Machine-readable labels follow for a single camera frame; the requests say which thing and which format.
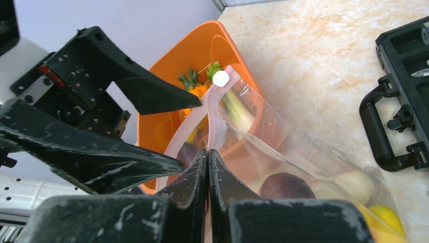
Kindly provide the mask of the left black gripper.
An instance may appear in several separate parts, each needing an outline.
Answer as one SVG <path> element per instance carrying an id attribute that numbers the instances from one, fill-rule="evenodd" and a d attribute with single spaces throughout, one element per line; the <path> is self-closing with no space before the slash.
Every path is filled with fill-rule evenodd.
<path id="1" fill-rule="evenodd" d="M 56 85 L 40 71 L 43 62 Z M 141 115 L 201 106 L 195 95 L 144 69 L 93 26 L 9 85 L 29 105 L 11 99 L 1 106 L 1 137 L 90 194 L 119 194 L 181 173 L 179 160 L 113 139 L 122 136 L 131 114 L 106 92 L 112 82 Z"/>

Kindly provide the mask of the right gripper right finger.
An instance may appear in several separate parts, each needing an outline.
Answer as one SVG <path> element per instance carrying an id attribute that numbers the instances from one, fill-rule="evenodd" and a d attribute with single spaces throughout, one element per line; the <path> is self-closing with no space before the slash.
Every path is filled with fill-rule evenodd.
<path id="1" fill-rule="evenodd" d="M 361 212 L 337 199 L 262 199 L 209 151 L 213 242 L 374 242 Z"/>

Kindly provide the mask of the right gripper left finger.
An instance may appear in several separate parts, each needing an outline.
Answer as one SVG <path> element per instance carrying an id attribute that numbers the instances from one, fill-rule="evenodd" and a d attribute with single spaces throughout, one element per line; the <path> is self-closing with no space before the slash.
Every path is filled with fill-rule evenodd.
<path id="1" fill-rule="evenodd" d="M 206 151 L 154 195 L 56 196 L 30 217 L 19 242 L 203 242 Z"/>

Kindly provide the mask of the clear zip top bag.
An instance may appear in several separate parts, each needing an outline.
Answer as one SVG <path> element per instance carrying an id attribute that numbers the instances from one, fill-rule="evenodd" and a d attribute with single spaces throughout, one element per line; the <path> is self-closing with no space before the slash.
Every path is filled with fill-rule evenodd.
<path id="1" fill-rule="evenodd" d="M 245 154 L 265 166 L 264 171 L 258 177 L 256 186 L 242 182 L 258 195 L 260 195 L 263 182 L 276 173 L 296 175 L 310 186 L 312 182 L 330 181 L 331 177 L 336 175 L 361 171 L 374 180 L 375 190 L 366 204 L 355 200 L 349 201 L 367 208 L 373 205 L 385 205 L 396 212 L 389 190 L 378 178 L 348 161 L 342 153 L 324 142 L 312 140 L 303 134 L 293 132 L 288 123 L 264 98 L 266 108 L 264 118 L 260 123 L 261 132 L 245 132 L 234 127 L 222 114 L 221 98 L 230 88 L 235 91 L 237 96 L 243 95 L 244 89 L 236 87 L 236 84 L 243 80 L 234 69 L 223 70 L 231 75 L 232 84 L 226 85 L 224 88 L 212 84 L 202 97 L 202 106 L 188 109 L 190 113 L 185 117 L 188 122 L 183 122 L 182 128 L 176 131 L 169 142 L 169 149 L 165 151 L 166 155 L 176 158 L 184 142 L 194 144 L 198 150 L 215 149 L 219 152 L 227 133 L 231 132 L 236 138 L 246 141 Z"/>

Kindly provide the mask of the orange pineapple toy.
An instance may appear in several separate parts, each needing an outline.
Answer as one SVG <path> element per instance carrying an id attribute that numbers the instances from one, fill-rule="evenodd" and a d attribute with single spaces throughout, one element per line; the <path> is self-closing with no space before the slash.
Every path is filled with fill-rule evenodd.
<path id="1" fill-rule="evenodd" d="M 183 84 L 185 90 L 201 99 L 212 85 L 212 81 L 200 81 L 196 69 L 188 67 L 188 74 L 180 73 L 178 80 Z"/>

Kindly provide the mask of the white radish with leaves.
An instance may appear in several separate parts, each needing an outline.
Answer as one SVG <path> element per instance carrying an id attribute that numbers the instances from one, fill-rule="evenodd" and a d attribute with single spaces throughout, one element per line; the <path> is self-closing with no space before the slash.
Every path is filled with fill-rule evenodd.
<path id="1" fill-rule="evenodd" d="M 366 204 L 370 200 L 375 183 L 366 173 L 351 171 L 331 177 L 330 181 L 310 183 L 317 199 L 355 200 Z"/>

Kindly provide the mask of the yellow bell pepper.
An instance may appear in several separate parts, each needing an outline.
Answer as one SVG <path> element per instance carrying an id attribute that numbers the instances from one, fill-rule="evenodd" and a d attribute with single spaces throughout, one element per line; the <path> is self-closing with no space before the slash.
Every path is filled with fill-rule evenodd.
<path id="1" fill-rule="evenodd" d="M 363 215 L 376 243 L 406 243 L 407 236 L 398 214 L 388 206 L 373 205 L 369 208 L 354 204 Z"/>

